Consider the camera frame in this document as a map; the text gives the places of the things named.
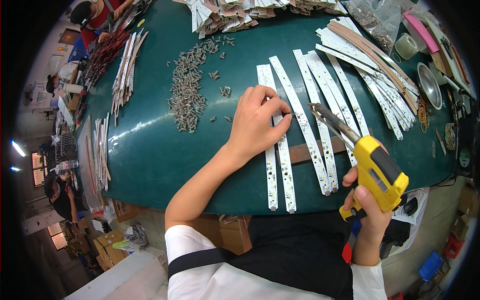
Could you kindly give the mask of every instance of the black hair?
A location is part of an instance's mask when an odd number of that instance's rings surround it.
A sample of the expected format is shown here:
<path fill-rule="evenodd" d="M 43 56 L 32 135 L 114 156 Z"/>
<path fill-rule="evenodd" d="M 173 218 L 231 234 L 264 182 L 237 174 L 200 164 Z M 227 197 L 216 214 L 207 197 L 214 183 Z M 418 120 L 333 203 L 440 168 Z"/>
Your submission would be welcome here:
<path fill-rule="evenodd" d="M 75 6 L 70 15 L 70 22 L 81 25 L 85 19 L 90 18 L 90 13 L 92 12 L 90 5 L 92 5 L 90 1 L 83 1 Z"/>
<path fill-rule="evenodd" d="M 55 97 L 55 93 L 53 93 L 53 90 L 55 89 L 55 86 L 53 85 L 53 80 L 55 79 L 55 77 L 55 75 L 49 75 L 47 77 L 47 86 L 45 87 L 47 92 L 52 94 L 52 97 Z"/>
<path fill-rule="evenodd" d="M 47 175 L 45 179 L 45 183 L 43 184 L 43 189 L 45 190 L 45 196 L 49 199 L 53 198 L 55 191 L 53 190 L 53 183 L 55 182 L 56 175 L 55 173 L 50 173 Z"/>

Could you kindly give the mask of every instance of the white shirt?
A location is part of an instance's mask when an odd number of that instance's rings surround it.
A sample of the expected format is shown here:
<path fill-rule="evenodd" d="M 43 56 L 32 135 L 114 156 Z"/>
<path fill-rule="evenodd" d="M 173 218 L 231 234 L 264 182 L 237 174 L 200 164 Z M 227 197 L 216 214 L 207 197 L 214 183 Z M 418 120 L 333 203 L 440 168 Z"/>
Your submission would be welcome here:
<path fill-rule="evenodd" d="M 215 248 L 200 232 L 186 225 L 170 227 L 165 233 L 168 263 L 182 255 Z M 351 264 L 353 298 L 385 300 L 381 262 L 372 267 Z M 168 299 L 331 299 L 314 292 L 292 288 L 237 269 L 227 263 L 197 267 L 174 274 L 168 281 Z"/>
<path fill-rule="evenodd" d="M 72 73 L 73 71 L 77 68 L 79 61 L 78 60 L 72 60 L 70 62 L 67 62 L 64 64 L 59 71 L 59 76 L 60 79 L 66 83 L 70 81 L 72 78 Z"/>

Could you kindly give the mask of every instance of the tape roll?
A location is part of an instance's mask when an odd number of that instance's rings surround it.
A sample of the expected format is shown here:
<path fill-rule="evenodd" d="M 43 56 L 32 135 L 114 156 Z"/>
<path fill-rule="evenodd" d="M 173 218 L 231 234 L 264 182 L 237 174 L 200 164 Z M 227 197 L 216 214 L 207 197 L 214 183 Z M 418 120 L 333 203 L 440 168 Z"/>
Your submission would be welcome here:
<path fill-rule="evenodd" d="M 418 51 L 417 42 L 408 33 L 403 33 L 395 43 L 395 50 L 405 60 L 409 60 Z"/>

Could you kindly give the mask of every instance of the table surface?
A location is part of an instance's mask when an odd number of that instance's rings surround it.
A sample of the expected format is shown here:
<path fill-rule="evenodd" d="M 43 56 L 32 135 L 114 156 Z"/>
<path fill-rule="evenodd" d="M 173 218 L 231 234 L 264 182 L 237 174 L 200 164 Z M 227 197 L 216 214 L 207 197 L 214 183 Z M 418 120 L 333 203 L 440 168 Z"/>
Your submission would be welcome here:
<path fill-rule="evenodd" d="M 165 1 L 162 5 L 157 2 L 150 9 L 143 24 L 144 31 L 149 31 L 149 34 L 138 52 L 135 64 L 133 95 L 120 109 L 117 127 L 114 127 L 113 118 L 110 118 L 108 168 L 112 181 L 109 182 L 109 191 L 102 191 L 104 196 L 133 204 L 166 208 L 176 191 L 228 140 L 231 123 L 224 120 L 224 116 L 234 115 L 239 97 L 247 87 L 258 83 L 256 65 L 269 63 L 268 58 L 271 56 L 278 56 L 300 102 L 307 109 L 309 98 L 292 50 L 301 49 L 303 53 L 313 50 L 315 43 L 321 42 L 315 35 L 315 30 L 326 27 L 334 16 L 313 12 L 312 16 L 307 17 L 293 14 L 289 9 L 277 9 L 275 12 L 277 17 L 260 19 L 259 25 L 254 28 L 228 34 L 235 38 L 235 47 L 220 46 L 218 53 L 208 55 L 206 63 L 201 67 L 204 76 L 200 90 L 208 105 L 204 115 L 200 116 L 195 134 L 190 134 L 178 132 L 173 117 L 168 113 L 166 99 L 172 96 L 169 90 L 175 65 L 172 63 L 168 68 L 166 62 L 173 62 L 178 59 L 181 51 L 186 52 L 201 41 L 198 40 L 197 33 L 191 33 L 191 14 L 186 5 Z M 224 60 L 219 58 L 222 52 L 226 53 Z M 320 53 L 320 58 L 334 76 L 336 84 L 341 87 L 327 57 Z M 400 67 L 416 82 L 417 63 L 427 63 L 428 59 L 429 56 L 418 53 L 408 61 L 401 62 Z M 85 115 L 92 115 L 92 123 L 99 115 L 104 118 L 110 111 L 111 87 L 119 63 L 120 58 L 117 58 L 96 86 L 90 88 Z M 439 111 L 429 106 L 430 127 L 427 133 L 420 131 L 420 123 L 417 121 L 408 132 L 403 132 L 404 140 L 398 141 L 387 128 L 379 104 L 356 70 L 348 63 L 340 64 L 354 90 L 368 127 L 372 128 L 373 135 L 383 142 L 392 158 L 409 176 L 408 190 L 434 185 L 445 179 L 453 169 L 455 155 L 449 151 L 447 156 L 443 156 L 435 127 L 444 136 L 444 126 L 451 122 L 449 105 L 444 105 Z M 214 81 L 207 74 L 216 70 L 221 77 Z M 280 98 L 288 103 L 276 76 L 275 83 Z M 218 88 L 225 85 L 232 89 L 230 98 L 219 93 Z M 442 90 L 442 94 L 444 101 L 448 99 L 445 90 Z M 217 117 L 217 121 L 211 123 L 209 119 L 213 116 Z M 319 138 L 314 116 L 307 116 L 315 136 Z M 287 131 L 287 137 L 289 146 L 305 143 L 295 118 Z M 346 152 L 336 154 L 335 161 L 338 177 L 341 178 L 350 168 Z M 297 213 L 333 210 L 343 204 L 349 189 L 341 187 L 337 193 L 323 196 L 310 161 L 294 165 L 292 172 Z M 260 153 L 220 185 L 204 212 L 286 214 L 281 184 L 278 185 L 278 195 L 279 209 L 270 212 L 267 206 L 265 156 Z"/>

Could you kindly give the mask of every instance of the blue plastic crate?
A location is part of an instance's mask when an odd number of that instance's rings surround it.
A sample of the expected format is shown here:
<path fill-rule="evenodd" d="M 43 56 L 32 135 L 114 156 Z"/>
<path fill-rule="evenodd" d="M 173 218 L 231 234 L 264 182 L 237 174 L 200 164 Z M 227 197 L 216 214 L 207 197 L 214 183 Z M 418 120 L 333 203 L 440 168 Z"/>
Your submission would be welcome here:
<path fill-rule="evenodd" d="M 429 258 L 427 258 L 427 261 L 419 269 L 423 281 L 429 281 L 443 262 L 442 258 L 436 252 L 432 252 Z"/>

